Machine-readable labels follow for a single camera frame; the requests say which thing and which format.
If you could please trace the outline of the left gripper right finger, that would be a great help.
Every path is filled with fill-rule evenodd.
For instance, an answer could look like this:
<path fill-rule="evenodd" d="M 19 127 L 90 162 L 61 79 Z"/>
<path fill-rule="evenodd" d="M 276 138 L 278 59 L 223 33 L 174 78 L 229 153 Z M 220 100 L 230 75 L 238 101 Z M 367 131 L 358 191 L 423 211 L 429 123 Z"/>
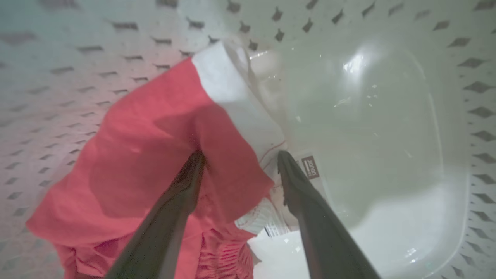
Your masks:
<path fill-rule="evenodd" d="M 292 155 L 280 151 L 284 205 L 296 217 L 312 279 L 378 279 L 379 274 Z"/>

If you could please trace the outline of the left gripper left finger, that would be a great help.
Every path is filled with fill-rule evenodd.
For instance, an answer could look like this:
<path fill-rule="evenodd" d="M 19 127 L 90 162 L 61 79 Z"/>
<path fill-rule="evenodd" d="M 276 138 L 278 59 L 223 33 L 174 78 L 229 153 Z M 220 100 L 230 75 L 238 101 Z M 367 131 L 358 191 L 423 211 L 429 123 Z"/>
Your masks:
<path fill-rule="evenodd" d="M 173 279 L 189 215 L 195 210 L 205 166 L 201 151 L 191 154 L 160 196 L 106 279 Z"/>

